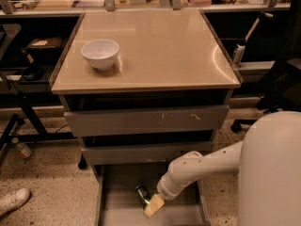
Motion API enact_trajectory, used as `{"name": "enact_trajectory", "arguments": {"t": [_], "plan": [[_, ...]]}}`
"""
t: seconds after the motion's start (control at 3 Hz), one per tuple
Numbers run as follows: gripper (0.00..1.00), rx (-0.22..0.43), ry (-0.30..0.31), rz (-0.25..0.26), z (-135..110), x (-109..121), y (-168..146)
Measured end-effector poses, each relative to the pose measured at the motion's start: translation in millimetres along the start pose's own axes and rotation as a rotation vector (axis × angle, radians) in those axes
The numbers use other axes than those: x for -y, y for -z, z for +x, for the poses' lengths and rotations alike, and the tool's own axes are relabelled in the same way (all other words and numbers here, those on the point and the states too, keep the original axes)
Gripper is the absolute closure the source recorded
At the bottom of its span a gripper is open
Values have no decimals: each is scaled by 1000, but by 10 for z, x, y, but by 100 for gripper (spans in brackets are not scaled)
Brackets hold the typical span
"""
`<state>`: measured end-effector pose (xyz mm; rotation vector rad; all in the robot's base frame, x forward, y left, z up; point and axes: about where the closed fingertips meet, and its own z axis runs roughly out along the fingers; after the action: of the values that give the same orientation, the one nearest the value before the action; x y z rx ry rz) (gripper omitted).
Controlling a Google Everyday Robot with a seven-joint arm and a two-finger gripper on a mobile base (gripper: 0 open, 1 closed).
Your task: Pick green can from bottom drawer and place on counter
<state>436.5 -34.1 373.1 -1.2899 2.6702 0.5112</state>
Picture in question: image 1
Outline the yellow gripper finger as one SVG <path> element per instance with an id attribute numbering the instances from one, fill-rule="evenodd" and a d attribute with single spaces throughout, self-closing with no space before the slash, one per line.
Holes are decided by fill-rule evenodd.
<path id="1" fill-rule="evenodd" d="M 144 213 L 148 218 L 150 218 L 164 205 L 165 205 L 165 199 L 159 193 L 154 194 L 151 197 L 150 202 L 145 207 Z"/>

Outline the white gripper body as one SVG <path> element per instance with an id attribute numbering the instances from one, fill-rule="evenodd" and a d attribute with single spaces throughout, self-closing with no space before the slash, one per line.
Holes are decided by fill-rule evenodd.
<path id="1" fill-rule="evenodd" d="M 159 180 L 157 190 L 165 200 L 172 201 L 182 192 L 182 186 L 166 173 Z"/>

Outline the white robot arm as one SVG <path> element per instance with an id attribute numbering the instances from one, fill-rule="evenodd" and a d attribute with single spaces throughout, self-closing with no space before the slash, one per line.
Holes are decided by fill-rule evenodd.
<path id="1" fill-rule="evenodd" d="M 233 171 L 238 173 L 237 226 L 301 226 L 301 113 L 266 115 L 237 143 L 174 159 L 144 212 L 152 216 L 207 175 Z"/>

